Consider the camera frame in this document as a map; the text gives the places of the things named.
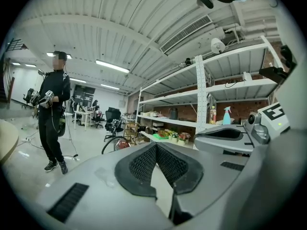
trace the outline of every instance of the potted plant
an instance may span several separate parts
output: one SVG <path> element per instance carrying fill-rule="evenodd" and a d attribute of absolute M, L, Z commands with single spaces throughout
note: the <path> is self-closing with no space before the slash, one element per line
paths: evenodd
<path fill-rule="evenodd" d="M 168 139 L 170 139 L 170 140 L 172 140 L 172 138 L 173 138 L 173 131 L 171 131 L 171 130 L 169 130 L 168 132 L 167 132 L 167 135 L 168 135 Z"/>
<path fill-rule="evenodd" d="M 184 146 L 185 144 L 186 144 L 186 135 L 185 135 L 185 133 L 181 133 L 179 135 L 178 145 Z"/>
<path fill-rule="evenodd" d="M 191 138 L 191 135 L 189 133 L 183 132 L 183 134 L 186 136 L 186 144 L 188 144 L 189 139 Z"/>
<path fill-rule="evenodd" d="M 177 143 L 177 138 L 178 138 L 178 133 L 174 132 L 172 135 L 172 142 L 176 142 Z"/>

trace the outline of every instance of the air vent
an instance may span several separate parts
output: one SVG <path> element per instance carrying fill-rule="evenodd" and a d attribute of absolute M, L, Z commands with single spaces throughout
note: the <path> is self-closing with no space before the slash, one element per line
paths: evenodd
<path fill-rule="evenodd" d="M 185 39 L 187 36 L 191 35 L 192 33 L 198 31 L 199 29 L 203 28 L 204 26 L 210 23 L 212 23 L 212 20 L 208 15 L 205 15 L 204 17 L 194 21 L 193 23 L 188 25 L 185 29 L 183 29 L 181 32 L 179 32 L 177 35 L 172 37 L 169 41 L 167 41 L 165 44 L 162 45 L 160 50 L 162 51 L 162 53 L 165 53 L 166 51 L 174 47 L 177 43 Z"/>
<path fill-rule="evenodd" d="M 241 164 L 236 164 L 236 163 L 230 163 L 230 162 L 222 162 L 221 165 L 223 167 L 232 169 L 232 170 L 236 170 L 236 171 L 242 171 L 244 169 L 244 165 Z"/>

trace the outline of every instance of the black jacket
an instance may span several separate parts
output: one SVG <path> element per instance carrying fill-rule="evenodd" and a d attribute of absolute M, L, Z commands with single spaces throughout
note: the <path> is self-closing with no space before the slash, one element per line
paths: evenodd
<path fill-rule="evenodd" d="M 61 112 L 63 101 L 67 101 L 71 97 L 71 82 L 67 73 L 63 70 L 56 70 L 49 73 L 40 87 L 40 99 L 45 96 L 48 90 L 51 90 L 54 96 L 59 97 L 59 102 L 53 103 L 52 110 Z M 49 114 L 51 113 L 51 108 L 46 109 L 39 106 L 39 112 L 42 114 Z"/>

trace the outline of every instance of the man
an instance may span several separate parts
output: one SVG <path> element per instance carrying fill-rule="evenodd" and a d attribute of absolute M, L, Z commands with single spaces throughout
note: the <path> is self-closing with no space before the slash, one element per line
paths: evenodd
<path fill-rule="evenodd" d="M 46 155 L 49 158 L 49 164 L 45 171 L 52 171 L 58 166 L 61 167 L 62 173 L 67 173 L 66 163 L 62 156 L 60 144 L 58 142 L 59 119 L 62 115 L 62 104 L 70 98 L 70 79 L 63 68 L 66 64 L 67 54 L 65 52 L 54 51 L 52 65 L 54 71 L 49 73 L 40 87 L 40 99 L 44 98 L 46 92 L 52 91 L 52 106 L 45 108 L 39 106 L 38 127 L 40 140 Z"/>

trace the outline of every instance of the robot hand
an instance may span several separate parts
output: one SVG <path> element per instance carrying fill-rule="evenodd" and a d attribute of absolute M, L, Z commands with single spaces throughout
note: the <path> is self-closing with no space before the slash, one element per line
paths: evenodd
<path fill-rule="evenodd" d="M 36 90 L 34 90 L 31 95 L 30 103 L 32 104 L 32 106 L 36 106 L 38 105 L 38 102 L 39 102 L 39 93 Z"/>
<path fill-rule="evenodd" d="M 52 106 L 52 99 L 54 97 L 54 93 L 51 90 L 48 90 L 45 94 L 45 97 L 39 100 L 39 104 L 44 108 L 49 108 Z"/>

